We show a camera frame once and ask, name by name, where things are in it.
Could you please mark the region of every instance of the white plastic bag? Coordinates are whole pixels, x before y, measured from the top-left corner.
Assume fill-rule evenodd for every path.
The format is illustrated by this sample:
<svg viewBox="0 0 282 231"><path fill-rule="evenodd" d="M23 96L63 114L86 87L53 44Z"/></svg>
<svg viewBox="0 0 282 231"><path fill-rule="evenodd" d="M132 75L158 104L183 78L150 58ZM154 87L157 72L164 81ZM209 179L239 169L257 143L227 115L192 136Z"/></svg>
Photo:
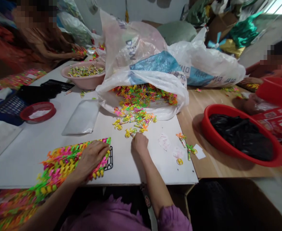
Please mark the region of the white plastic bag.
<svg viewBox="0 0 282 231"><path fill-rule="evenodd" d="M103 37L92 33L78 18L75 18L67 12L58 13L57 16L78 45L83 47L91 45L91 38L94 39L95 46L103 44Z"/></svg>
<svg viewBox="0 0 282 231"><path fill-rule="evenodd" d="M123 98L116 96L116 93L110 90L118 86L132 86L141 83L150 83L161 90L177 94L177 105L151 103L150 107L145 108L147 113L153 113L158 120L171 119L189 104L186 87L173 74L159 71L125 70L118 71L111 78L105 79L102 85L96 88L100 105L114 113L114 108L119 107L119 102L123 101Z"/></svg>
<svg viewBox="0 0 282 231"><path fill-rule="evenodd" d="M100 10L106 46L106 75L167 50L159 31L144 22L126 23Z"/></svg>
<svg viewBox="0 0 282 231"><path fill-rule="evenodd" d="M98 100L82 100L70 117L62 136L92 133L99 108Z"/></svg>
<svg viewBox="0 0 282 231"><path fill-rule="evenodd" d="M203 87L230 87L242 81L246 70L238 61L204 44L206 28L191 41L168 47L186 75L187 84Z"/></svg>
<svg viewBox="0 0 282 231"><path fill-rule="evenodd" d="M211 4L211 8L214 14L219 15L224 12L225 8L227 7L228 0L222 0L218 2L217 0L213 1Z"/></svg>

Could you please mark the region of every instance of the hand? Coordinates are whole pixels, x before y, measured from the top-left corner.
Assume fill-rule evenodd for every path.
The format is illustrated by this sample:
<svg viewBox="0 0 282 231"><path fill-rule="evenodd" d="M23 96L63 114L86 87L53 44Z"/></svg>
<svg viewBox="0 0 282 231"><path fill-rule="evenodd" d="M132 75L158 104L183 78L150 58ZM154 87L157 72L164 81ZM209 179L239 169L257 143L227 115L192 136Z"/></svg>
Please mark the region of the hand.
<svg viewBox="0 0 282 231"><path fill-rule="evenodd" d="M81 50L83 50L82 47L80 47L80 46L78 46L78 45L76 45L76 44L73 44L73 43L71 44L71 47L72 47L72 49L74 49L75 51L79 51L79 50L81 51Z"/></svg>
<svg viewBox="0 0 282 231"><path fill-rule="evenodd" d="M69 58L79 60L79 59L83 59L84 56L81 55L81 54L78 54L78 53L71 52L71 53L69 53Z"/></svg>
<svg viewBox="0 0 282 231"><path fill-rule="evenodd" d="M102 161L108 150L110 150L110 146L107 143L101 141L93 141L90 143L82 152L81 159L79 160L76 169L66 180L81 184Z"/></svg>
<svg viewBox="0 0 282 231"><path fill-rule="evenodd" d="M262 84L263 80L259 79L259 78L255 78L255 77L247 77L245 79L243 79L241 82L241 84Z"/></svg>
<svg viewBox="0 0 282 231"><path fill-rule="evenodd" d="M147 144L148 139L142 133L136 133L135 137L132 139L132 146L141 158L149 156Z"/></svg>

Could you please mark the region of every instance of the black plastic bag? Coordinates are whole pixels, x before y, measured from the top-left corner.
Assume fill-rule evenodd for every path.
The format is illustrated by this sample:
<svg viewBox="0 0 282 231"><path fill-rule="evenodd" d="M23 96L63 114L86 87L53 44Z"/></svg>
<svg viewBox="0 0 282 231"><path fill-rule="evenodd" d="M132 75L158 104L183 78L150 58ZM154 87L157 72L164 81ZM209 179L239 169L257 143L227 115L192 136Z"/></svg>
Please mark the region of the black plastic bag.
<svg viewBox="0 0 282 231"><path fill-rule="evenodd" d="M271 141L259 132L249 119L212 114L209 117L215 130L233 147L246 155L271 161L274 157Z"/></svg>

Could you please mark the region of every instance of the woman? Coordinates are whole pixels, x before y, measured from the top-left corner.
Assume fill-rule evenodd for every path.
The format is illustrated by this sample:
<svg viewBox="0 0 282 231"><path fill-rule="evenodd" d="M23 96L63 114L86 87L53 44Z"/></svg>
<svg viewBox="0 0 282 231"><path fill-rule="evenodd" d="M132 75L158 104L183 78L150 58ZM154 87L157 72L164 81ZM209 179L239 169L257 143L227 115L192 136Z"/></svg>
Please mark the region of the woman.
<svg viewBox="0 0 282 231"><path fill-rule="evenodd" d="M45 64L45 71L51 71L61 61L83 58L72 52L80 47L67 42L57 27L56 6L49 5L49 0L19 0L12 15L25 41Z"/></svg>
<svg viewBox="0 0 282 231"><path fill-rule="evenodd" d="M192 231L192 226L187 217L179 208L175 207L169 191L151 159L147 144L148 139L141 133L137 133L132 140L132 145L144 167L147 187L159 230ZM108 150L108 144L100 141L91 143L83 151L75 171L67 177L64 183L20 230L53 230L76 188L87 179ZM61 230L125 231L150 229L144 225L140 215L130 213L129 206L111 198L103 203L96 204L94 207L88 206L77 219L74 221L67 220Z"/></svg>
<svg viewBox="0 0 282 231"><path fill-rule="evenodd" d="M282 41L276 43L269 51L268 59L261 60L246 69L250 77L241 81L242 84L262 84L265 77L282 78Z"/></svg>

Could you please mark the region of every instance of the small red basket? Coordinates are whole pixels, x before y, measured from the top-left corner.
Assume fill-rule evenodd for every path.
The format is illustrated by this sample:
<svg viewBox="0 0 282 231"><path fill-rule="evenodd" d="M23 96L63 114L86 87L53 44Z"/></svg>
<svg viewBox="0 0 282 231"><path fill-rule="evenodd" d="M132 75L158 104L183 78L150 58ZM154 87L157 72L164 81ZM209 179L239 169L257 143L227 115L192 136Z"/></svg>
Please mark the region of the small red basket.
<svg viewBox="0 0 282 231"><path fill-rule="evenodd" d="M47 114L45 114L41 117L38 117L38 118L35 118L35 119L30 119L29 116L32 115L34 112L45 111L45 110L50 110L50 111ZM52 116L54 116L56 112L57 112L57 110L55 109L55 107L52 103L40 102L40 103L32 104L31 106L26 107L20 113L20 117L23 120L30 120L30 121L34 121L34 122L43 122L43 121L50 119Z"/></svg>
<svg viewBox="0 0 282 231"><path fill-rule="evenodd" d="M282 107L282 78L267 77L256 95L265 101Z"/></svg>
<svg viewBox="0 0 282 231"><path fill-rule="evenodd" d="M239 151L232 145L230 145L220 134L215 130L215 128L212 126L209 117L212 114L223 114L227 116L236 117L239 116L242 119L249 118L250 122L255 124L260 133L263 134L266 138L268 138L272 144L273 144L273 151L274 151L274 158L272 161L262 161L255 158L252 158L245 153ZM272 135L262 124L258 123L254 118L247 115L246 113L222 104L212 104L205 108L204 110L204 118L201 122L202 124L202 131L205 136L205 138L218 150L222 151L223 153L238 157L247 159L255 164L266 166L266 167L278 167L282 165L282 146L276 139L274 135Z"/></svg>

